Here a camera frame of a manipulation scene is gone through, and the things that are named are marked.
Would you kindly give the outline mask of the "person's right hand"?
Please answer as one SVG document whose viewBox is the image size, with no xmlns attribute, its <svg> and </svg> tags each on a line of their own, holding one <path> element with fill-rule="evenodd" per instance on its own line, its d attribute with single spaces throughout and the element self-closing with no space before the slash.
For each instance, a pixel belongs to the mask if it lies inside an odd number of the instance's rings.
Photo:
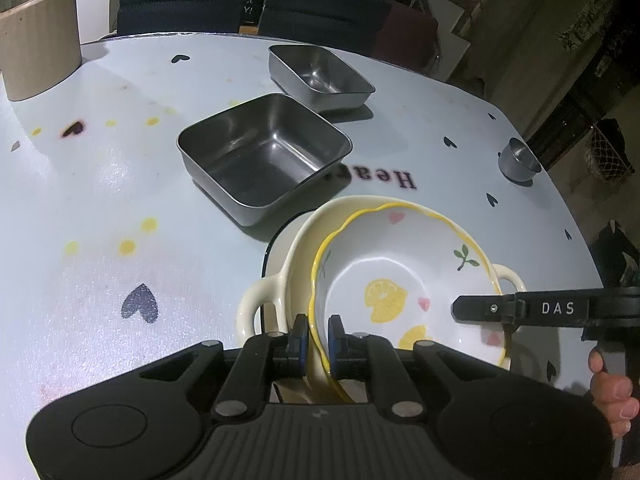
<svg viewBox="0 0 640 480">
<path fill-rule="evenodd" d="M 594 406 L 608 421 L 614 439 L 626 436 L 631 422 L 639 414 L 639 401 L 632 395 L 632 381 L 623 375 L 608 374 L 597 349 L 589 353 L 588 366 Z"/>
</svg>

